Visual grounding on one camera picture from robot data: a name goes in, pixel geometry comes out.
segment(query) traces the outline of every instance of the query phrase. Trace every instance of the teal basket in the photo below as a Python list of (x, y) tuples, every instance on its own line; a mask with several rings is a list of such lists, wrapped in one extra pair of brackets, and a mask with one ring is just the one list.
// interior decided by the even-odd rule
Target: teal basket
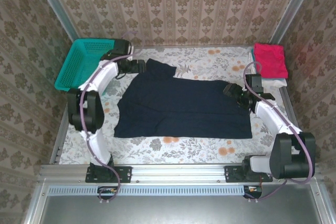
[(114, 48), (113, 39), (76, 39), (55, 81), (57, 90), (81, 86), (95, 71), (100, 58)]

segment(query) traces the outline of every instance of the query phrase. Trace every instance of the wall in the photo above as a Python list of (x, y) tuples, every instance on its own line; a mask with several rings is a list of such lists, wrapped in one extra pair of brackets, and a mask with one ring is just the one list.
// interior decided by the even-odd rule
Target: wall
[(54, 81), (71, 42), (47, 0), (0, 0), (0, 223), (19, 223), (66, 104)]
[(267, 42), (289, 1), (61, 0), (80, 37), (137, 30), (148, 46)]
[(336, 202), (336, 0), (304, 0), (282, 44), (296, 117), (316, 137), (318, 161)]

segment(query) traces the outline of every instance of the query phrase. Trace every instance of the dark blue garment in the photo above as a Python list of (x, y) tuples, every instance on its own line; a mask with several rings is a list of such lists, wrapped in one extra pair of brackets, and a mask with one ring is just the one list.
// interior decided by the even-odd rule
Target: dark blue garment
[(226, 81), (174, 78), (176, 68), (149, 59), (118, 103), (115, 137), (252, 138), (247, 110), (224, 95)]

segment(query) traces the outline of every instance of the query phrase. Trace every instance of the perforated metal strip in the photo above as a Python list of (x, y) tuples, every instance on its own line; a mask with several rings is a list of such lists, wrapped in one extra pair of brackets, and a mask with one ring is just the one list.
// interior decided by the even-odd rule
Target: perforated metal strip
[[(50, 186), (48, 196), (97, 196), (98, 186)], [(123, 186), (119, 196), (244, 195), (243, 186)]]

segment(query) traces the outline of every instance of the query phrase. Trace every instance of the red cloth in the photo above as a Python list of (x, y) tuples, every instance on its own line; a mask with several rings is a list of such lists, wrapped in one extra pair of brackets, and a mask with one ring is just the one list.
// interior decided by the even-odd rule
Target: red cloth
[(262, 65), (261, 77), (269, 79), (288, 78), (283, 46), (255, 43), (254, 55)]

